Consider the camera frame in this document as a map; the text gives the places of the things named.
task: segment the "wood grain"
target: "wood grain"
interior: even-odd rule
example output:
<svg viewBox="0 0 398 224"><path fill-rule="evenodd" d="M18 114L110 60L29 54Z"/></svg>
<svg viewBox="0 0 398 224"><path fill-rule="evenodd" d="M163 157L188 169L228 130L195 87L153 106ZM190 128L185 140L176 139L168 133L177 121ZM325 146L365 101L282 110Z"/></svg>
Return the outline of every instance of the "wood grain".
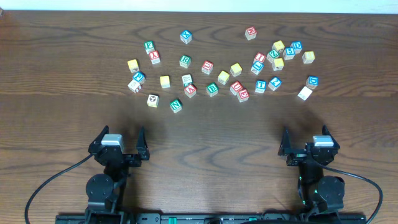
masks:
<svg viewBox="0 0 398 224"><path fill-rule="evenodd" d="M146 127L151 159L131 169L125 205L163 212L262 212L295 209L298 170L277 157L283 126L302 146L327 124L341 145L331 167L376 181L385 197L374 223L398 219L398 16L341 14L232 14L165 12L7 11L0 19L0 223L23 223L31 193L51 175L88 155L105 124L133 150ZM256 26L255 40L244 30ZM188 45L179 39L193 32ZM143 43L153 40L161 63L151 65ZM273 72L249 71L257 52L276 40L300 40L314 63L297 55ZM192 58L179 67L182 54ZM138 59L147 81L127 88L127 61ZM200 71L215 64L211 75ZM251 93L239 103L229 85L210 98L205 87L239 62L239 80ZM183 93L191 73L197 96ZM161 89L159 77L172 87ZM277 75L282 86L263 95L254 83ZM308 75L320 86L303 102ZM158 94L157 109L146 105ZM169 103L179 98L183 110ZM93 159L55 179L34 199L32 223L53 223L60 212L79 213L86 181L103 168ZM345 212L370 216L377 191L349 177Z"/></svg>

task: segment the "alphabet block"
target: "alphabet block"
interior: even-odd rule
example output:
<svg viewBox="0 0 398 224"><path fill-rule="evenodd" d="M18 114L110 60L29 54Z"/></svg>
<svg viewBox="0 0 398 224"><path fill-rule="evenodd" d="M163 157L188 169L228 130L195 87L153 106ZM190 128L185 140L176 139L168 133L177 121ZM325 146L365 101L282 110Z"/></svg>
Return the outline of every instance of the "alphabet block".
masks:
<svg viewBox="0 0 398 224"><path fill-rule="evenodd" d="M271 81L269 81L268 87L272 91L275 91L276 89L278 89L280 87L281 84L282 84L282 81L280 79L278 79L278 77L274 77Z"/></svg>
<svg viewBox="0 0 398 224"><path fill-rule="evenodd" d="M206 87L206 92L209 94L210 97L217 95L218 87L215 83L212 83Z"/></svg>
<svg viewBox="0 0 398 224"><path fill-rule="evenodd" d="M260 62L254 62L254 64L251 67L251 71L252 73L258 75L262 68L264 68L264 64L260 63Z"/></svg>
<svg viewBox="0 0 398 224"><path fill-rule="evenodd" d="M241 91L243 89L243 86L240 82L236 81L234 82L231 87L229 88L229 90L231 91L231 93L236 96L237 92Z"/></svg>
<svg viewBox="0 0 398 224"><path fill-rule="evenodd" d="M192 84L192 77L190 74L182 76L182 84L184 87L187 87L189 84Z"/></svg>
<svg viewBox="0 0 398 224"><path fill-rule="evenodd" d="M138 91L141 89L141 85L140 85L137 81L135 81L135 80L132 80L132 81L128 84L128 87L129 87L129 89L130 89L131 91L133 91L134 93L138 93Z"/></svg>
<svg viewBox="0 0 398 224"><path fill-rule="evenodd" d="M173 102L171 102L170 107L174 113L177 113L180 110L182 110L182 104L179 100L174 100Z"/></svg>
<svg viewBox="0 0 398 224"><path fill-rule="evenodd" d="M303 100L306 100L311 95L311 93L312 90L305 86L298 94L298 97L300 97Z"/></svg>
<svg viewBox="0 0 398 224"><path fill-rule="evenodd" d="M160 55L157 50L149 53L149 58L153 65L156 63L160 63Z"/></svg>
<svg viewBox="0 0 398 224"><path fill-rule="evenodd" d="M132 76L132 79L142 85L145 82L145 75L142 72L137 72Z"/></svg>
<svg viewBox="0 0 398 224"><path fill-rule="evenodd" d="M147 54L155 51L155 45L153 41L147 41L144 43L145 51Z"/></svg>
<svg viewBox="0 0 398 224"><path fill-rule="evenodd" d="M201 66L201 70L203 73L210 75L211 71L213 71L213 63L205 61L205 63L203 63Z"/></svg>
<svg viewBox="0 0 398 224"><path fill-rule="evenodd" d="M284 50L284 59L291 60L294 58L294 49L292 47L286 47Z"/></svg>
<svg viewBox="0 0 398 224"><path fill-rule="evenodd" d="M244 35L246 36L247 40L251 40L256 38L257 31L254 27L247 28Z"/></svg>
<svg viewBox="0 0 398 224"><path fill-rule="evenodd" d="M256 93L264 93L266 91L267 83L264 80L257 80L256 82Z"/></svg>
<svg viewBox="0 0 398 224"><path fill-rule="evenodd" d="M192 34L191 32L184 30L181 35L180 35L180 39L182 42L184 42L185 44L188 44L191 40L192 40Z"/></svg>
<svg viewBox="0 0 398 224"><path fill-rule="evenodd" d="M180 66L184 68L188 68L191 64L191 58L189 56L183 55L180 58Z"/></svg>
<svg viewBox="0 0 398 224"><path fill-rule="evenodd" d="M240 103L249 99L249 92L247 89L240 90L237 94Z"/></svg>
<svg viewBox="0 0 398 224"><path fill-rule="evenodd" d="M170 88L170 77L168 75L160 77L162 88Z"/></svg>
<svg viewBox="0 0 398 224"><path fill-rule="evenodd" d="M279 53L276 50L271 50L267 54L267 60L272 63L275 59L279 58Z"/></svg>
<svg viewBox="0 0 398 224"><path fill-rule="evenodd" d="M129 65L129 69L130 69L131 73L139 71L137 59L130 60L127 62L127 64Z"/></svg>
<svg viewBox="0 0 398 224"><path fill-rule="evenodd" d="M233 77L236 77L242 73L242 67L239 65L239 63L236 63L231 66L230 72Z"/></svg>
<svg viewBox="0 0 398 224"><path fill-rule="evenodd" d="M255 63L255 62L264 63L265 60L266 60L266 56L263 55L262 53L258 52L257 55L254 57L253 63Z"/></svg>
<svg viewBox="0 0 398 224"><path fill-rule="evenodd" d="M149 95L147 104L151 107L157 107L157 105L159 104L159 97L157 95Z"/></svg>
<svg viewBox="0 0 398 224"><path fill-rule="evenodd" d="M218 75L218 82L225 85L226 82L228 82L229 80L229 74L228 72L222 71L219 75Z"/></svg>
<svg viewBox="0 0 398 224"><path fill-rule="evenodd" d="M189 98L192 98L197 93L197 89L192 84L189 84L184 88L184 92Z"/></svg>
<svg viewBox="0 0 398 224"><path fill-rule="evenodd" d="M318 86L318 81L318 77L309 76L305 86L314 90Z"/></svg>
<svg viewBox="0 0 398 224"><path fill-rule="evenodd" d="M285 45L279 40L272 45L272 49L278 51L278 53L282 53L285 49Z"/></svg>
<svg viewBox="0 0 398 224"><path fill-rule="evenodd" d="M277 58L272 62L272 69L274 69L274 71L281 70L284 66L284 60L281 58Z"/></svg>
<svg viewBox="0 0 398 224"><path fill-rule="evenodd" d="M313 52L304 52L303 63L312 63L315 60L315 54Z"/></svg>
<svg viewBox="0 0 398 224"><path fill-rule="evenodd" d="M301 50L303 49L303 45L301 44L300 41L292 42L292 44L290 45L290 47L293 47L294 53L296 53L296 54L300 53Z"/></svg>

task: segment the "black cable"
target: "black cable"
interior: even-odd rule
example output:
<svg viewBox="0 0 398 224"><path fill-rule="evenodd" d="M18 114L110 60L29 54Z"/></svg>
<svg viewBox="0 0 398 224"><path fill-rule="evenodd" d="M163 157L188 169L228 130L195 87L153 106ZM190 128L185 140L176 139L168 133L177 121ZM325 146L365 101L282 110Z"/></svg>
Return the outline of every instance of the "black cable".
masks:
<svg viewBox="0 0 398 224"><path fill-rule="evenodd" d="M381 207L381 203L383 202L383 191L381 190L380 186L378 186L377 183L375 183L375 182L373 182L373 181L371 181L371 180L369 180L369 179L367 179L367 178L365 178L365 177L361 177L360 175L352 174L352 173L350 173L350 172L345 172L345 171L341 171L341 170L338 170L338 169L333 169L333 168L324 166L324 165L320 164L320 163L317 162L317 161L314 161L314 162L316 163L317 166L322 167L322 168L324 168L325 170L329 170L329 171L332 171L332 172L336 172L336 173L338 173L338 174L344 174L344 175L348 175L348 176L350 176L350 177L358 178L359 180L366 181L366 182L372 184L373 186L375 186L375 188L377 188L377 190L379 191L379 203L377 204L376 209L374 210L374 212L372 213L372 215L371 215L371 216L369 217L369 219L366 221L366 224L369 224L369 223L373 220L373 218L377 215L377 213L379 212L380 207Z"/></svg>
<svg viewBox="0 0 398 224"><path fill-rule="evenodd" d="M26 203L26 207L25 207L25 222L26 222L26 224L30 224L29 217L28 217L28 211L29 211L30 204L31 204L32 201L33 201L33 198L37 195L37 193L38 193L40 190L42 190L42 188L43 188L44 186L46 186L51 180L53 180L53 179L55 179L55 178L61 176L62 174L64 174L64 173L66 173L66 172L68 172L68 171L70 171L70 170L72 170L72 169L74 169L74 168L80 166L82 163L86 162L86 161L87 161L89 158L91 158L92 156L93 156L93 155L90 154L89 156L87 156L86 158L84 158L82 161L76 163L75 165L73 165L73 166L71 166L71 167L69 167L69 168L67 168L67 169L64 169L63 171L59 172L58 174L55 174L54 176L50 177L50 178L49 178L48 180L46 180L42 185L40 185L40 187L38 187L38 188L35 190L35 192L32 194L32 196L30 196L30 199L29 199L29 200L27 201L27 203Z"/></svg>

